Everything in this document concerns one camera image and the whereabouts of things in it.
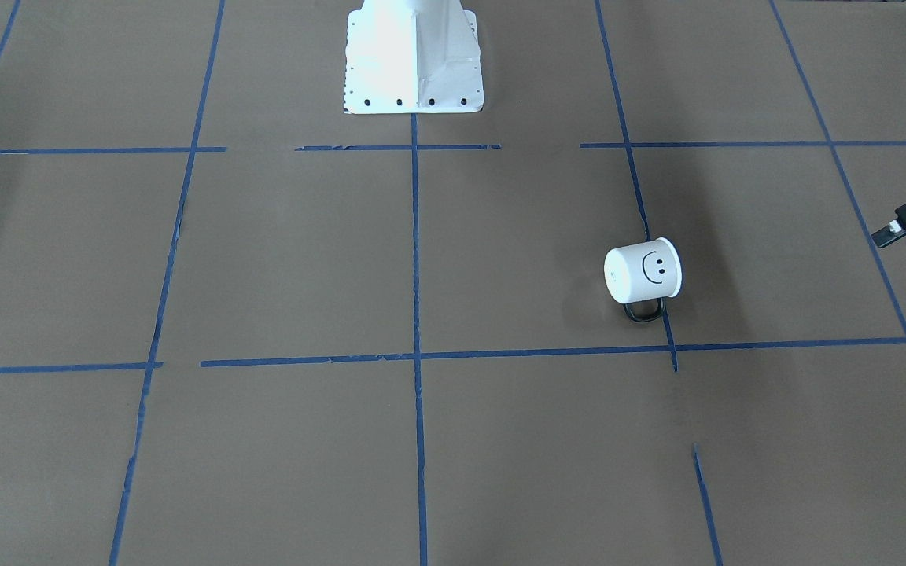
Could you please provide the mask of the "white smiley face mug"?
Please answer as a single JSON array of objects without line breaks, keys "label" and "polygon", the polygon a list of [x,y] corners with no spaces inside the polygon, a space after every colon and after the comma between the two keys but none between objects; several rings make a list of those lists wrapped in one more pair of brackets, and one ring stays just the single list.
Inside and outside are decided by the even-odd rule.
[{"label": "white smiley face mug", "polygon": [[[665,237],[612,248],[606,254],[603,272],[608,293],[635,323],[661,318],[666,312],[666,300],[683,290],[682,258]],[[647,315],[634,313],[632,305],[645,301],[654,301],[657,308]]]}]

